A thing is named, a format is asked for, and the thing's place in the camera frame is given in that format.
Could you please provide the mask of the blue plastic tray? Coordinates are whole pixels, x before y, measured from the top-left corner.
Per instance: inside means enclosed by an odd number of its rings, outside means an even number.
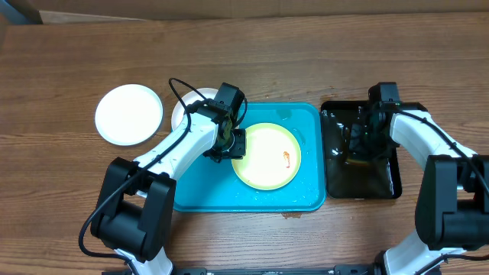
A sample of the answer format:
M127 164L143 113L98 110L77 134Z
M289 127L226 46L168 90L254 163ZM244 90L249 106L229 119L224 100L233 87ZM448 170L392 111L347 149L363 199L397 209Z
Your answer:
M297 139L301 164L279 189L254 189L241 181L230 160L201 156L177 180L174 209L179 212L311 212L326 198L325 164L319 112L309 103L250 103L242 128L273 123Z

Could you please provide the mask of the white plate with stain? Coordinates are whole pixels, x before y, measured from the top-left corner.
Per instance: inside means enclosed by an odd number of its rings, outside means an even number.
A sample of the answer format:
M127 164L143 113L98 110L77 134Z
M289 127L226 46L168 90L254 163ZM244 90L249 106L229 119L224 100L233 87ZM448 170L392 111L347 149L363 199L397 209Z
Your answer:
M118 146L133 146L151 138L160 127L164 107L152 89L125 84L108 92L95 112L100 136Z

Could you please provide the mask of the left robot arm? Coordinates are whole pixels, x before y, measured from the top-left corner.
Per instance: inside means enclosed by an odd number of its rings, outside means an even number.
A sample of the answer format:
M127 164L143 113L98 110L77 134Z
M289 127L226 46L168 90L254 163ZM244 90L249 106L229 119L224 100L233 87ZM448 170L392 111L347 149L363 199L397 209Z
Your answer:
M216 163L245 155L239 125L248 101L224 82L215 97L183 106L179 127L136 160L115 158L108 166L95 210L79 233L79 248L90 256L123 260L127 274L175 274L164 245L176 182L200 156Z

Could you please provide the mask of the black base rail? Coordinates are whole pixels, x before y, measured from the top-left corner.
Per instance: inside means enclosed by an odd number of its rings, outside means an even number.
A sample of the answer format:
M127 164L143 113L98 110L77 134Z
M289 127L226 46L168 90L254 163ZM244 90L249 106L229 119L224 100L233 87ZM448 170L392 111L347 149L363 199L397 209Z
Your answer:
M282 269L282 270L251 270L227 269L206 270L205 268L177 268L176 275L374 275L380 274L371 265L336 265L321 269Z

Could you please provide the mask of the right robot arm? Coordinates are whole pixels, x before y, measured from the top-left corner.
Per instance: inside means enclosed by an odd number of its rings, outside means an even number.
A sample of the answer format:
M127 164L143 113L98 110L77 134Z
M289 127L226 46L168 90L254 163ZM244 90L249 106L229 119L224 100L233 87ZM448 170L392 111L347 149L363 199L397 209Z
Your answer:
M396 83L379 82L351 127L348 154L367 162L397 147L423 169L415 230L378 254L375 272L435 274L450 259L486 261L472 251L488 243L488 157L460 145L421 104L402 102Z

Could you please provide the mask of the white plate upper left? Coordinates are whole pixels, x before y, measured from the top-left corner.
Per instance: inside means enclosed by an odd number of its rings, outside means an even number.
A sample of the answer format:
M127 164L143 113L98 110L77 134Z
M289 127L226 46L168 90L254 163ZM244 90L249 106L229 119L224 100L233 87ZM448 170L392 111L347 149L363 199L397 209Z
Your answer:
M213 88L199 88L197 89L197 91L200 92L206 99L214 99L218 92L217 89L213 89ZM203 97L201 97L194 91L190 91L182 97L182 100L185 103L185 105L189 105L197 100L203 100ZM180 103L180 101L178 101L175 107L173 108L173 112L171 115L172 130L176 130L178 128L178 126L183 120L183 116L184 116L184 107Z

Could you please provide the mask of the green yellow sponge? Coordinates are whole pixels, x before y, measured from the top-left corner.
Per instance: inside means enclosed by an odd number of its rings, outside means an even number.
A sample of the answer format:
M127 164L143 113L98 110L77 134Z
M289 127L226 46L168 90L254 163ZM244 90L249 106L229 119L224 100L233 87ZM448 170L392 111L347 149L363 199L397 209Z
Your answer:
M372 160L362 156L349 154L345 159L345 164L352 165L352 166L367 167L372 164Z

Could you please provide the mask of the black water tray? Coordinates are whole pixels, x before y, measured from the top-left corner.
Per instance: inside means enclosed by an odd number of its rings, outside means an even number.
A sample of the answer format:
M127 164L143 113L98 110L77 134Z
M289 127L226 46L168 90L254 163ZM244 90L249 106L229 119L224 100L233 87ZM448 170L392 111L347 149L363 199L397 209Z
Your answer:
M367 167L345 164L348 156L347 133L366 101L327 101L320 111L325 186L335 199L397 199L402 182L393 147L388 159L372 160Z

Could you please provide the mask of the yellow plate with stain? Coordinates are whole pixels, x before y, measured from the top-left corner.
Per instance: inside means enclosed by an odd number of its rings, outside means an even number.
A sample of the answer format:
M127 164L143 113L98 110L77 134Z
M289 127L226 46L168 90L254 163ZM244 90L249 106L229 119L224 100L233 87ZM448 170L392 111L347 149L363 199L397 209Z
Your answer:
M254 189L269 191L290 183L302 161L299 142L285 127L258 123L245 129L246 153L232 161L237 177Z

